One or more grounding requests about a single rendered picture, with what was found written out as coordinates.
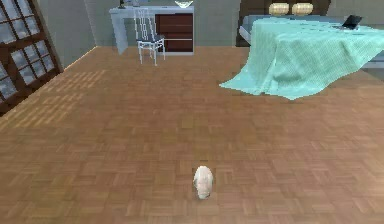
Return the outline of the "bed with brown headboard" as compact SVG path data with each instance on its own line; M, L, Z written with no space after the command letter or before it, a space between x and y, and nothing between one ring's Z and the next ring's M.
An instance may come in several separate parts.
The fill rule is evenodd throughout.
M237 47L250 46L253 22L259 19L269 18L269 6L273 3L287 3L290 6L296 3L311 3L314 6L314 11L309 15L295 16L291 13L291 10L288 10L288 13L282 15L282 18L333 23L341 22L341 19L326 15L331 5L331 0L241 0L238 34L236 37Z

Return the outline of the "white desk with brown drawers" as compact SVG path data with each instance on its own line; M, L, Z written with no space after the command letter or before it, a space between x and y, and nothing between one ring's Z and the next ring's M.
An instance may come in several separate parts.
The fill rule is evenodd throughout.
M170 55L192 55L194 53L194 7L147 6L155 16L155 31L165 36L166 53ZM111 15L116 46L119 54L128 48L127 34L135 29L126 30L125 19L134 17L135 7L125 9L112 8Z

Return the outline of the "white chair with grey seat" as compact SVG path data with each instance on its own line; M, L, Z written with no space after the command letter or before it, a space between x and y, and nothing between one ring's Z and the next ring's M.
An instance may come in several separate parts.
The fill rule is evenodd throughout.
M165 36L156 32L155 14L149 8L135 8L134 23L140 63L143 63L143 51L148 50L157 65L158 50L165 54Z

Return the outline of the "black laptop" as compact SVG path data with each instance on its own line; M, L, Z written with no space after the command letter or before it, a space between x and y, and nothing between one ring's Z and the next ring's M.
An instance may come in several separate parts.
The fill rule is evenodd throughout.
M349 15L345 22L342 24L342 28L353 30L359 25L361 20L361 16Z

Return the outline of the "white egg-shaped object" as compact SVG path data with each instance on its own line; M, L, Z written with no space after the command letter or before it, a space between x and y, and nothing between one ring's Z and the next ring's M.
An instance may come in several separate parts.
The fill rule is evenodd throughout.
M193 185L199 199L207 199L213 188L213 174L207 166L199 166L194 174Z

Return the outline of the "brown framed window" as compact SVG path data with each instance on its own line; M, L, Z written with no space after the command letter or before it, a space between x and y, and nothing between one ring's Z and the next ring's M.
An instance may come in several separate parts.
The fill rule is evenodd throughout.
M0 117L62 71L37 0L0 0Z

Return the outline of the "mint green bed blanket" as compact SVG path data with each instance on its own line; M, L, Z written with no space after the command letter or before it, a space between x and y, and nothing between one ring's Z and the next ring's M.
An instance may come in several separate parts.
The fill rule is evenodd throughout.
M295 100L321 92L384 51L384 30L280 17L253 22L246 64L222 88Z

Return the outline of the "yellow pillow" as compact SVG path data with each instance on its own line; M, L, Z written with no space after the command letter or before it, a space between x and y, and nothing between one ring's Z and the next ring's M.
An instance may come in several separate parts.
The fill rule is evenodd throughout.
M272 16L282 16L288 14L289 8L288 3L272 3L269 6L268 12Z
M311 3L296 3L292 6L292 14L306 16L312 13L314 6Z

